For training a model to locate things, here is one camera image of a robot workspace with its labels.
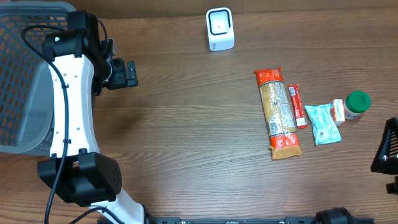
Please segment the red sachet stick packet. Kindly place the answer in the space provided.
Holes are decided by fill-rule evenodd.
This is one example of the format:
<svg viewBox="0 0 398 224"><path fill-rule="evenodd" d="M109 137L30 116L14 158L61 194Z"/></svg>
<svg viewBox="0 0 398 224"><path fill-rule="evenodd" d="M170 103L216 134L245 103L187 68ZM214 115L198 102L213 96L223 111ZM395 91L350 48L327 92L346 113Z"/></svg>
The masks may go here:
<svg viewBox="0 0 398 224"><path fill-rule="evenodd" d="M308 126L308 124L305 121L304 107L302 104L302 99L299 91L299 85L298 84L289 85L288 89L290 92L290 98L294 109L297 128L305 129Z"/></svg>

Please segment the teal wet wipes packet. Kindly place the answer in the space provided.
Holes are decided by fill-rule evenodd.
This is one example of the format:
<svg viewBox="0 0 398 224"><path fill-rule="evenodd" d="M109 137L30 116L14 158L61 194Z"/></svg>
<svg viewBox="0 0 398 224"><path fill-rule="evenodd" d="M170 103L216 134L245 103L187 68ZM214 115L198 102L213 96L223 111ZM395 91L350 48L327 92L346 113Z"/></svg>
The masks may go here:
<svg viewBox="0 0 398 224"><path fill-rule="evenodd" d="M340 132L331 116L331 103L324 105L305 105L312 124L315 145L341 141Z"/></svg>

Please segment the green lid jar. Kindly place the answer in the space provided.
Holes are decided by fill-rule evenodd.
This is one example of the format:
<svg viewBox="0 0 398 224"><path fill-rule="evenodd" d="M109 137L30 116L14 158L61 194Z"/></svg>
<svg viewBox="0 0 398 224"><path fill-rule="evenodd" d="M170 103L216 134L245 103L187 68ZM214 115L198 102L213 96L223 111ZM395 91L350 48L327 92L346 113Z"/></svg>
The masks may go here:
<svg viewBox="0 0 398 224"><path fill-rule="evenodd" d="M370 96L361 90L350 93L343 101L345 119L357 119L371 107Z"/></svg>

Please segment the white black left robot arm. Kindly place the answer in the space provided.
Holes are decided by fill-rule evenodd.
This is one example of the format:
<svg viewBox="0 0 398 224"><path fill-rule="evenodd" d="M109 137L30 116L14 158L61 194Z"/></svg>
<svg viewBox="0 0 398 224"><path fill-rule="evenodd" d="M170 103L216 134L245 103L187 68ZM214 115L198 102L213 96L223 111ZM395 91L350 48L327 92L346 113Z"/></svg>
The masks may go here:
<svg viewBox="0 0 398 224"><path fill-rule="evenodd" d="M103 88L138 84L135 64L114 56L114 42L100 39L104 25L86 11L67 15L67 28L52 28L42 56L53 82L54 133L50 157L38 164L51 196L100 212L110 223L150 223L145 208L122 187L119 164L100 153L93 100Z"/></svg>

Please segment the orange spaghetti pasta packet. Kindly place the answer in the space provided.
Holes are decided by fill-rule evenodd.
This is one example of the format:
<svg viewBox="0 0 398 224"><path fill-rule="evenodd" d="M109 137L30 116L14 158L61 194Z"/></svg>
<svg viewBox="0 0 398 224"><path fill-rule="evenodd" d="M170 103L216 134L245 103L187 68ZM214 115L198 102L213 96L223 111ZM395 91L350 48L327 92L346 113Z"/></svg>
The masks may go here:
<svg viewBox="0 0 398 224"><path fill-rule="evenodd" d="M269 133L269 149L272 152L272 159L301 156L302 150L281 68L256 70L254 74Z"/></svg>

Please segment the orange Kleenex tissue pack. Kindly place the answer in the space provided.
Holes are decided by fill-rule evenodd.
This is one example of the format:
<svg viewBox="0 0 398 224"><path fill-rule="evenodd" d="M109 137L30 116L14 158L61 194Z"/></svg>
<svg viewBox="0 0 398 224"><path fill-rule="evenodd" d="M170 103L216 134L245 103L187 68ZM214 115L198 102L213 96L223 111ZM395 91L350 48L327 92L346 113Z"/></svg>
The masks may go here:
<svg viewBox="0 0 398 224"><path fill-rule="evenodd" d="M345 111L342 99L334 99L331 102L330 112L337 127L345 122Z"/></svg>

